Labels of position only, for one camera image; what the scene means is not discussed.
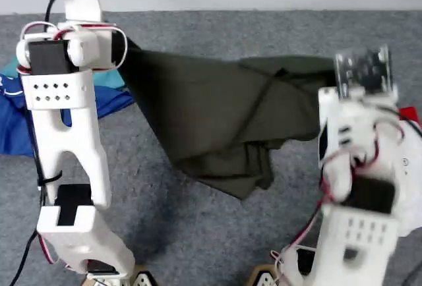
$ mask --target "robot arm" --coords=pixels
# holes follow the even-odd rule
[[[67,21],[54,26],[28,24],[16,47],[26,105],[31,110],[49,204],[42,206],[38,233],[77,273],[102,279],[107,285],[127,286],[135,259],[107,226],[100,211],[111,203],[106,153],[101,145],[93,71],[117,68],[111,61],[111,34],[124,32],[102,22],[98,0],[65,0]],[[46,32],[26,34],[36,25]],[[61,120],[70,109],[72,125]],[[90,183],[63,184],[61,160],[72,152]]]
[[[281,255],[283,274],[293,286],[381,286],[408,190],[388,50],[341,53],[336,73],[338,87],[319,92],[321,185],[327,199],[312,270],[299,273],[298,241]],[[350,252],[353,258],[347,257]]]

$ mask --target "wire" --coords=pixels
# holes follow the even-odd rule
[[[53,40],[59,40],[59,39],[63,39],[63,36],[68,33],[68,32],[72,32],[74,31],[74,29],[63,29],[60,30],[58,33],[56,33],[56,35],[53,37]]]
[[[100,285],[103,285],[103,286],[109,286],[109,285],[107,285],[106,283],[103,283],[102,281],[99,281],[98,279],[96,279],[96,278],[94,278],[93,279],[94,281],[96,281],[97,283],[99,283]]]
[[[395,122],[394,120],[390,120],[390,119],[387,119],[387,118],[381,118],[381,119],[375,121],[374,129],[376,130],[377,126],[379,124],[382,124],[382,123],[388,123],[390,126],[394,127],[398,132],[400,132],[400,139],[398,141],[398,144],[401,144],[403,142],[404,138],[406,137],[406,134],[405,134],[403,128],[400,126],[400,124]]]
[[[324,197],[322,197],[316,204],[315,211],[313,212],[312,216],[309,218],[306,225],[298,232],[298,234],[296,234],[296,236],[290,241],[290,243],[287,246],[285,246],[280,251],[280,253],[274,250],[270,251],[271,256],[275,258],[274,270],[276,272],[277,278],[274,280],[274,282],[276,283],[276,285],[283,277],[287,280],[287,282],[289,282],[288,278],[283,273],[283,268],[282,268],[284,264],[283,255],[291,247],[298,245],[308,235],[309,231],[312,229],[312,226],[315,224],[315,221],[317,220],[317,216],[319,214],[319,211],[321,210],[322,205],[326,201],[331,201],[331,202],[333,201],[332,195],[330,194],[328,190],[326,194],[324,195]]]
[[[383,111],[385,113],[390,113],[392,115],[397,116],[400,119],[405,120],[408,123],[408,125],[419,135],[419,137],[422,138],[422,131],[421,131],[420,127],[418,125],[416,125],[413,122],[413,120],[406,117],[405,115],[402,115],[399,111],[396,111],[395,109],[392,109],[392,108],[387,107],[387,106],[377,105],[377,104],[373,104],[373,103],[362,103],[362,104],[364,106],[367,106],[367,107],[374,107],[377,110]]]
[[[57,257],[56,260],[53,259],[53,257],[51,256],[51,253],[48,249],[48,245],[41,235],[38,235],[38,240],[40,242],[42,252],[44,253],[44,256],[45,256],[47,262],[51,265],[57,264],[60,261],[60,258]]]
[[[58,30],[58,27],[55,24],[52,24],[52,23],[50,23],[48,21],[33,21],[33,22],[30,22],[29,24],[26,24],[22,28],[22,31],[20,32],[20,39],[23,40],[24,37],[25,37],[25,34],[27,33],[27,31],[29,29],[31,29],[32,27],[35,27],[35,26],[44,26],[44,32],[47,31],[47,27],[48,26],[53,27],[56,30]]]
[[[54,2],[55,0],[49,0],[47,9],[45,10],[44,22],[50,21],[51,8],[53,7]]]
[[[42,187],[40,189],[40,201],[39,201],[39,207],[41,209],[42,206],[45,205],[45,187]],[[29,237],[28,241],[26,242],[26,246],[25,246],[25,250],[24,250],[24,254],[22,255],[22,259],[20,260],[20,264],[18,267],[18,270],[16,271],[15,276],[13,277],[11,283],[9,284],[9,286],[14,286],[16,284],[16,282],[18,281],[22,270],[24,269],[25,266],[25,262],[26,262],[26,258],[28,257],[28,253],[31,247],[32,242],[34,241],[34,239],[37,237],[37,229],[36,227],[34,228],[31,236]]]

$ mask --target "olive green fabric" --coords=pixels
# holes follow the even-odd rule
[[[317,136],[318,89],[335,85],[331,59],[226,62],[133,43],[119,72],[173,166],[240,199],[271,185],[271,149]]]

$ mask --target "blue fabric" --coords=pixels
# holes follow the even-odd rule
[[[0,70],[1,74],[8,77],[18,77],[16,67],[18,66],[18,60],[13,57],[12,60],[6,65],[3,70]],[[94,73],[94,85],[95,86],[107,86],[110,88],[122,88],[125,82],[121,78],[117,70],[108,72],[95,72]]]
[[[95,86],[98,118],[119,111],[133,103],[129,92]],[[18,78],[0,74],[0,154],[32,156],[28,129],[24,118],[25,97]],[[70,125],[68,109],[63,112],[63,122]]]

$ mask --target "gray carpet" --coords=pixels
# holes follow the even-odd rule
[[[0,16],[0,65],[15,51],[23,24],[41,16]],[[402,105],[422,111],[422,12],[107,13],[146,49],[237,59],[313,54],[388,43]],[[244,202],[175,172],[136,106],[100,121],[109,158],[110,227],[147,264],[160,285],[244,284],[306,222],[318,198],[316,142],[288,142],[272,153],[276,180]],[[0,157],[0,280],[8,285],[37,220],[31,159]],[[66,180],[86,181],[69,156]],[[385,285],[397,286],[422,260],[422,230],[400,239]],[[18,285],[78,285],[82,278],[48,266],[37,243]],[[422,276],[415,285],[422,283]]]

